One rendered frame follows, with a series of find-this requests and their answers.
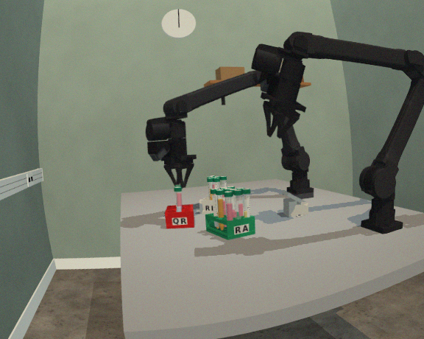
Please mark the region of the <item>red block with round holes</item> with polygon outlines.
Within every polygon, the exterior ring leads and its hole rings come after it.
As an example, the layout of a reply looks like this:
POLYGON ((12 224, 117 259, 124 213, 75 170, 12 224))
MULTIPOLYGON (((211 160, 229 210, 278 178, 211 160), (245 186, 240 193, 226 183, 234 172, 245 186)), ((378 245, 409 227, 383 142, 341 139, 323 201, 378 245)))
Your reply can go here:
POLYGON ((165 217, 166 228, 194 228, 193 204, 183 205, 181 212, 177 212, 176 206, 167 206, 165 217))

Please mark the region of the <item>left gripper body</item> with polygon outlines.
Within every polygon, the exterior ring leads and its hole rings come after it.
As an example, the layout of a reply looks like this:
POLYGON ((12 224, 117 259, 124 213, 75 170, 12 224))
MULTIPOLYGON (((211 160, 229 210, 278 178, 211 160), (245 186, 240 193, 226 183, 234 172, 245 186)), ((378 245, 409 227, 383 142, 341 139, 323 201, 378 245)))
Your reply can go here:
POLYGON ((269 99, 269 102, 264 101, 264 104, 272 109, 275 109, 278 112, 287 113, 294 116, 300 116, 300 114, 295 110, 299 110, 302 112, 305 112, 306 110, 305 106, 296 102, 297 95, 300 90, 300 84, 295 83, 295 85, 293 85, 292 81, 285 80, 280 76, 279 78, 280 80, 278 83, 275 97, 272 97, 271 95, 264 92, 261 93, 262 99, 269 99), (286 82, 284 82, 284 80, 286 82))

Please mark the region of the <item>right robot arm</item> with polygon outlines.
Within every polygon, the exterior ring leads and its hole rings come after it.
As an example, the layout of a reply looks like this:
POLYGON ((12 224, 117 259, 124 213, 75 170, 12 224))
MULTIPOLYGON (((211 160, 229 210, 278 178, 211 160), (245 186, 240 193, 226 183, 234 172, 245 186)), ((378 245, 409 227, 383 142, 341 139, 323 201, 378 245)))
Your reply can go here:
MULTIPOLYGON (((147 142, 147 148, 152 160, 159 161, 162 157, 185 155, 184 139, 182 138, 186 137, 186 123, 179 117, 187 118, 188 112, 201 105, 260 84, 260 76, 261 71, 249 71, 246 74, 240 74, 192 91, 185 94, 185 96, 178 97, 178 99, 174 98, 174 100, 166 101, 163 105, 163 112, 166 116, 149 119, 146 122, 146 138, 149 141, 147 142), (178 140, 160 141, 167 139, 178 140), (168 142, 171 144, 167 144, 168 142)), ((286 187, 287 192, 296 195, 314 192, 314 188, 310 187, 310 180, 308 180, 307 176, 310 158, 304 147, 300 146, 293 125, 281 139, 283 142, 281 164, 285 170, 293 172, 293 181, 290 181, 290 187, 286 187)))

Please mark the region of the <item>test tube with green cap and pink liquid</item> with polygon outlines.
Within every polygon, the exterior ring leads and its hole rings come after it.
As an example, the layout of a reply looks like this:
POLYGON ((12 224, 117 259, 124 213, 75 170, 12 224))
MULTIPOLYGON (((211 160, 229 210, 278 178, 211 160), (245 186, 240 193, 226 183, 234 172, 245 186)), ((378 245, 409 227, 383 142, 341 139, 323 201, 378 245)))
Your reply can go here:
POLYGON ((233 191, 224 192, 224 197, 226 197, 225 201, 226 201, 227 220, 233 220, 232 196, 233 196, 233 191))

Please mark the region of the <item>green tube rack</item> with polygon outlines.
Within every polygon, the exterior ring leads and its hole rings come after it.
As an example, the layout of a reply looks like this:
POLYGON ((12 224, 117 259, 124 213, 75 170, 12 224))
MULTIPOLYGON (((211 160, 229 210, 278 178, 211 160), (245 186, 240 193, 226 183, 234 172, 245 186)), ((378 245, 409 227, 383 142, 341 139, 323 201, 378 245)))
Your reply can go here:
POLYGON ((239 237, 245 237, 255 234, 255 216, 250 217, 241 216, 241 219, 227 220, 227 216, 218 217, 212 214, 205 215, 206 231, 222 237, 226 240, 231 240, 239 237), (216 228, 214 221, 224 224, 227 227, 224 230, 216 228))

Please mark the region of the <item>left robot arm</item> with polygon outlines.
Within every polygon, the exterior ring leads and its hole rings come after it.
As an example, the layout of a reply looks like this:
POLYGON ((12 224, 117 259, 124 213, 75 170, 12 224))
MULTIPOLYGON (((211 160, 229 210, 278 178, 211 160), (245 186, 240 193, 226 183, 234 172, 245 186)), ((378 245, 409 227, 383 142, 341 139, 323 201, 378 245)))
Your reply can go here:
POLYGON ((368 195, 374 194, 369 219, 362 220, 361 227, 381 234, 402 229, 403 222, 395 220, 395 176, 400 157, 424 106, 424 55, 417 50, 390 49, 309 32, 293 32, 283 48, 262 43, 257 46, 251 69, 261 71, 261 91, 275 97, 279 76, 292 81, 293 85, 301 83, 305 71, 303 58, 383 66, 401 70, 411 79, 409 92, 383 148, 359 177, 361 190, 368 195), (279 70, 280 74, 276 74, 279 70))

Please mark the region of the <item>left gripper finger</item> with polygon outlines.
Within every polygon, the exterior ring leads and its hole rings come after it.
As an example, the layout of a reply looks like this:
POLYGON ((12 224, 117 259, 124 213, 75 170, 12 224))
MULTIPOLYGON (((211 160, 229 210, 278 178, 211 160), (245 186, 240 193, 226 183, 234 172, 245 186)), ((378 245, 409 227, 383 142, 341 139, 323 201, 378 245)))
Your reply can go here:
POLYGON ((278 123, 283 115, 283 113, 276 111, 275 109, 270 108, 269 106, 263 104, 264 108, 264 114, 266 117, 266 131, 267 135, 269 137, 272 136, 272 134, 275 131, 275 128, 278 126, 278 123), (271 126, 271 113, 273 115, 272 119, 272 126, 271 126))
POLYGON ((277 137, 280 139, 283 135, 284 135, 284 133, 299 119, 300 117, 299 116, 294 116, 294 115, 291 115, 291 114, 286 114, 286 113, 283 113, 283 116, 282 116, 282 118, 280 119, 280 122, 278 123, 278 132, 277 132, 277 137), (284 123, 284 120, 285 120, 285 118, 286 118, 286 116, 289 118, 289 120, 288 120, 288 122, 286 123, 286 125, 284 126, 284 128, 282 128, 283 127, 283 123, 284 123))

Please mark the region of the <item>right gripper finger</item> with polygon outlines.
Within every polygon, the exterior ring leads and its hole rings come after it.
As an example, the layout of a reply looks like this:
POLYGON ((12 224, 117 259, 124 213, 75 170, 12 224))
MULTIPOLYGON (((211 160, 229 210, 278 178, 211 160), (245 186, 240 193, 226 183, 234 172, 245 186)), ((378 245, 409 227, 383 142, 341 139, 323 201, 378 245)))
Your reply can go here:
POLYGON ((194 167, 194 164, 182 164, 182 165, 175 165, 174 166, 176 173, 177 173, 177 177, 179 179, 179 182, 180 182, 180 185, 181 185, 182 188, 186 187, 188 177, 191 174, 193 167, 194 167), (187 169, 184 180, 183 180, 183 176, 182 176, 182 169, 187 169))
POLYGON ((180 185, 180 182, 179 182, 179 180, 178 180, 178 177, 177 177, 177 181, 175 180, 175 178, 174 178, 174 176, 173 176, 173 173, 172 173, 172 169, 174 169, 174 165, 164 165, 164 169, 167 171, 167 173, 169 174, 169 177, 171 178, 171 180, 172 180, 172 182, 173 182, 173 184, 174 184, 174 186, 175 185, 180 185))

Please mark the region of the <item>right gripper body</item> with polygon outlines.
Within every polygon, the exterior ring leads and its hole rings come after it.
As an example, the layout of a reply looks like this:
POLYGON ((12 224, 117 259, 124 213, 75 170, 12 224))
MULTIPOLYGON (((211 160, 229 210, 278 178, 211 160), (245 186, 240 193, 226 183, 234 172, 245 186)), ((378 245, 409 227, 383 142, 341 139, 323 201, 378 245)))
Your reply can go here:
POLYGON ((190 164, 190 163, 193 163, 193 159, 197 159, 197 155, 186 156, 187 155, 186 138, 183 138, 183 139, 184 139, 184 145, 185 145, 185 155, 172 156, 172 157, 162 157, 161 161, 164 161, 164 165, 190 164), (177 164, 177 163, 180 163, 180 164, 177 164))

